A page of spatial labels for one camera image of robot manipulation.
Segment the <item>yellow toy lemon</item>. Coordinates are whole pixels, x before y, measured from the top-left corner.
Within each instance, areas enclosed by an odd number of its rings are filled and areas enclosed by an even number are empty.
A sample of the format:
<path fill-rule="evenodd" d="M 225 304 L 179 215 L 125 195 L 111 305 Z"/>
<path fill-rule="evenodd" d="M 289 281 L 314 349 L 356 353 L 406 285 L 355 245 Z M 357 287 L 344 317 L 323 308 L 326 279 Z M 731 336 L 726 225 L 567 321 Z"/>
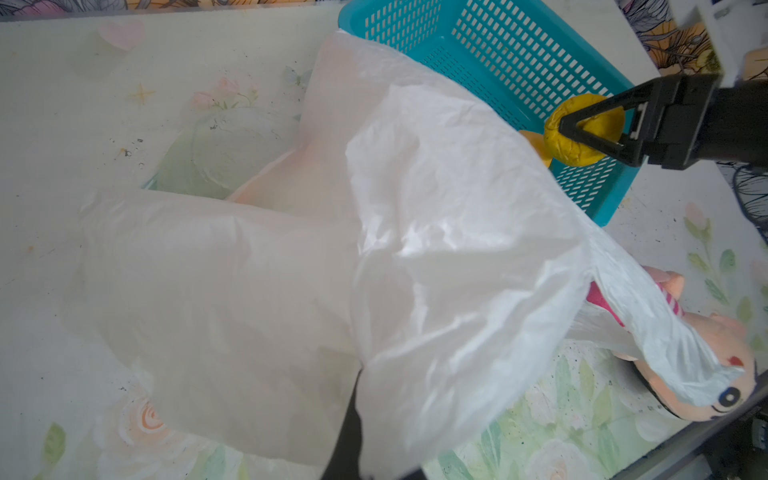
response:
<path fill-rule="evenodd" d="M 605 155 L 576 141 L 570 140 L 559 132 L 563 117 L 606 100 L 596 94 L 583 94 L 572 97 L 558 106 L 545 122 L 544 144 L 550 155 L 569 167 L 587 167 L 605 158 Z M 600 113 L 578 123 L 578 127 L 597 137 L 617 142 L 625 125 L 625 111 L 621 108 Z"/>

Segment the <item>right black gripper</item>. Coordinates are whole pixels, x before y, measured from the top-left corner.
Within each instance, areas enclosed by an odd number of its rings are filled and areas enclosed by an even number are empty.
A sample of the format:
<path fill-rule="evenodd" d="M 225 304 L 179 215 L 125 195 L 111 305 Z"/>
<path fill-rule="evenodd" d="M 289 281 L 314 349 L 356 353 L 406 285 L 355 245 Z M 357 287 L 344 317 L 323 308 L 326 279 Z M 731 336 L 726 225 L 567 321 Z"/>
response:
<path fill-rule="evenodd" d="M 620 109 L 642 108 L 634 145 L 625 133 L 612 142 L 579 128 L 585 120 Z M 629 166 L 643 162 L 685 170 L 701 161 L 730 161 L 767 168 L 767 82 L 723 87 L 716 74 L 657 78 L 577 108 L 559 132 Z"/>

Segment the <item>orange yellow toy fruit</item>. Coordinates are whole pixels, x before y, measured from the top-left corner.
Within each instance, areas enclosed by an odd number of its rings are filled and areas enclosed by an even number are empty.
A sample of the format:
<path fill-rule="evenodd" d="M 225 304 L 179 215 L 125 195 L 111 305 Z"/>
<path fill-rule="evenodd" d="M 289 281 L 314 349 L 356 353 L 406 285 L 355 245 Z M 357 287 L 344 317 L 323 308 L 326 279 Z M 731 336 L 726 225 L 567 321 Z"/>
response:
<path fill-rule="evenodd" d="M 544 136 L 540 133 L 527 130 L 520 130 L 519 133 L 531 144 L 545 167 L 549 168 L 551 166 L 553 156 L 546 145 Z"/>

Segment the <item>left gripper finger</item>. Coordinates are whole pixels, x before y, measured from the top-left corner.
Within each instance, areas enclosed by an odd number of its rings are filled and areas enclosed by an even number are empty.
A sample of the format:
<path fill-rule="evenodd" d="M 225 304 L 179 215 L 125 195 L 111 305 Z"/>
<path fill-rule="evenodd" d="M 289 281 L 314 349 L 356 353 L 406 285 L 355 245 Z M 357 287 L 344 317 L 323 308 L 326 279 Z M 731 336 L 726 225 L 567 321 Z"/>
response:
<path fill-rule="evenodd" d="M 321 480 L 360 480 L 359 458 L 362 449 L 362 422 L 356 409 L 356 379 L 331 458 Z"/>

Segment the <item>white plastic bag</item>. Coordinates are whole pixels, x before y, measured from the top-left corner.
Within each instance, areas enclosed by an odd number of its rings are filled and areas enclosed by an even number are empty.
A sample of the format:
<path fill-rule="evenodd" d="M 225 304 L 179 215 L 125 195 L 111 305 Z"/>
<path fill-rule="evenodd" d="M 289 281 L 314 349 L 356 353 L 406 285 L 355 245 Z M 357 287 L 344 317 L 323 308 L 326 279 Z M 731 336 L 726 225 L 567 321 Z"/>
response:
<path fill-rule="evenodd" d="M 646 271 L 605 231 L 583 243 L 464 244 L 367 233 L 329 156 L 350 86 L 314 66 L 300 141 L 226 201 L 98 190 L 64 317 L 133 369 L 163 422 L 324 466 L 356 379 L 363 478 L 397 479 L 478 436 L 546 371 L 599 280 Z"/>

